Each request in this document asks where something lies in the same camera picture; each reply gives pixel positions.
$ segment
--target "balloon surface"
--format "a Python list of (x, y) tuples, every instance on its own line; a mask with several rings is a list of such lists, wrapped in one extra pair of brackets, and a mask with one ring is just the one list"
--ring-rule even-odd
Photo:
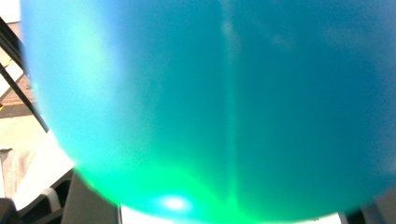
[(39, 108), (101, 195), (191, 223), (351, 211), (396, 177), (393, 1), (22, 1)]

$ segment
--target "white wall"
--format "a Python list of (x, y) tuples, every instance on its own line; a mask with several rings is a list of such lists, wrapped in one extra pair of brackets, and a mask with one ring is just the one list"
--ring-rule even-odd
[(0, 0), (0, 17), (6, 23), (20, 21), (20, 0)]

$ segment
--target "light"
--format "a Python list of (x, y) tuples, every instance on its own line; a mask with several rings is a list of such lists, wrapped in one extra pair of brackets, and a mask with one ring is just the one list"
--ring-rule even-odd
[(183, 200), (179, 198), (170, 198), (165, 200), (165, 206), (172, 210), (184, 210), (186, 208), (186, 204)]
[(139, 213), (126, 206), (121, 207), (123, 224), (175, 224), (173, 221)]
[(166, 210), (186, 213), (191, 210), (191, 203), (183, 197), (167, 195), (160, 199), (160, 205)]

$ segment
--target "blue balloon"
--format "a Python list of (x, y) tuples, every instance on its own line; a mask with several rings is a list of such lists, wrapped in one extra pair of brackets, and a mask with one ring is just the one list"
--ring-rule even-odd
[(395, 182), (393, 1), (22, 1), (40, 110), (89, 185), (181, 221), (352, 211)]

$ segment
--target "bright spot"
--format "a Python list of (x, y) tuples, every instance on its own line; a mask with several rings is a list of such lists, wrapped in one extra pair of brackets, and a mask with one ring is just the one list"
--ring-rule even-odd
[(121, 207), (123, 224), (175, 224), (173, 221), (136, 212), (126, 206)]
[(172, 210), (182, 210), (186, 208), (186, 204), (179, 198), (169, 198), (164, 202), (165, 206)]

